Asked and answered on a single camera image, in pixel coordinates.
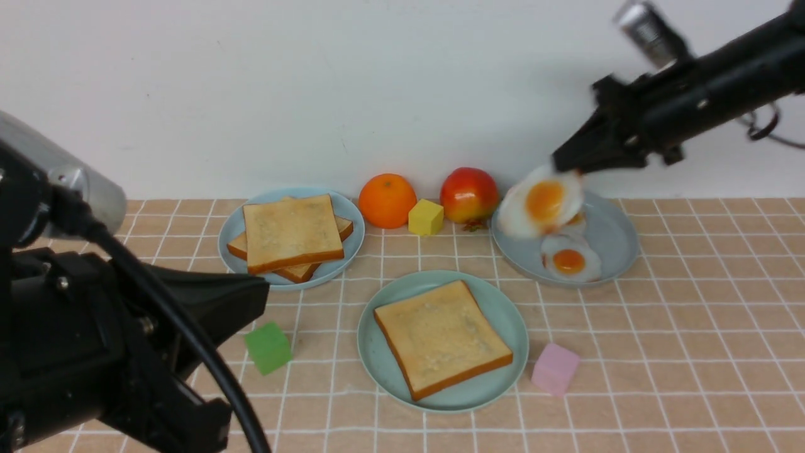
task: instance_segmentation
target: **red apple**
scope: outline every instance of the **red apple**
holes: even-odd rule
[[[444,217],[465,225],[465,230],[485,227],[500,203],[495,180],[478,168],[461,167],[444,180],[440,195]]]

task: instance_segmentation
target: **plate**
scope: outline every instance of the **plate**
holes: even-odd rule
[[[584,237],[601,257],[601,279],[576,283],[553,277],[540,257],[541,239],[512,239],[497,228],[497,211],[492,217],[492,237],[506,261],[523,276],[549,285],[565,288],[588,288],[603,285],[628,271],[640,254],[638,232],[629,217],[609,200],[584,191],[587,229]]]
[[[386,337],[374,320],[374,309],[456,280],[467,283],[489,324],[514,353],[514,361],[414,402]],[[358,354],[366,372],[398,401],[427,412],[459,413],[491,404],[517,383],[526,367],[528,347],[526,323],[514,303],[489,282],[455,271],[415,272],[392,281],[369,301],[357,328]]]
[[[330,281],[338,274],[344,271],[350,263],[355,259],[357,251],[361,249],[363,238],[366,233],[366,224],[363,220],[361,211],[349,199],[343,195],[333,192],[328,189],[320,189],[316,187],[302,187],[293,189],[279,189],[274,190],[248,200],[245,205],[252,205],[258,203],[277,202],[283,197],[293,198],[306,198],[315,197],[325,193],[330,194],[332,199],[332,208],[336,215],[343,218],[348,218],[353,222],[353,233],[349,235],[347,240],[344,241],[344,259],[338,261],[329,261],[323,263],[313,273],[313,277],[304,283],[294,283],[274,273],[267,273],[262,275],[266,281],[271,283],[271,289],[274,291],[298,291],[300,289],[312,288],[321,285],[326,281]],[[226,244],[238,237],[243,231],[246,230],[246,224],[243,221],[243,206],[238,207],[229,218],[226,219],[224,226],[221,228],[221,233],[218,235],[218,255],[224,260],[224,264],[230,271],[245,274],[246,262],[237,258],[229,253]]]

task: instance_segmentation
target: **pink cube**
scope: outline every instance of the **pink cube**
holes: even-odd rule
[[[537,359],[531,383],[555,397],[563,397],[580,361],[575,353],[549,343]]]

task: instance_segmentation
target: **fried egg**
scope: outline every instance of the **fried egg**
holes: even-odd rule
[[[573,218],[570,219],[570,222],[567,222],[562,226],[562,229],[559,230],[560,233],[564,233],[565,231],[574,233],[577,235],[584,235],[584,232],[587,230],[587,213],[584,210],[580,210]]]
[[[581,235],[548,235],[540,251],[543,266],[558,280],[587,283],[601,279],[601,258]]]
[[[539,238],[570,222],[583,202],[578,172],[557,173],[544,165],[509,190],[498,208],[497,226],[514,239]]]

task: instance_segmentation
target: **tiled surface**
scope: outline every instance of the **tiled surface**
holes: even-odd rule
[[[216,234],[241,202],[132,202],[121,237],[145,261],[224,272]],[[537,285],[500,258],[488,234],[449,223],[425,239],[369,229],[342,278],[270,295],[256,324],[275,321],[288,333],[291,364],[260,376],[240,335],[221,354],[280,453],[802,451],[805,199],[615,202],[641,233],[642,255],[610,285]],[[434,268],[499,286],[530,330],[526,375],[474,414],[426,416],[397,404],[357,360],[357,320],[382,282]],[[548,342],[583,360],[564,399],[527,379]],[[203,368],[191,382],[205,397],[220,393]],[[248,451],[237,422],[230,442]],[[94,422],[25,453],[45,451],[146,450]]]

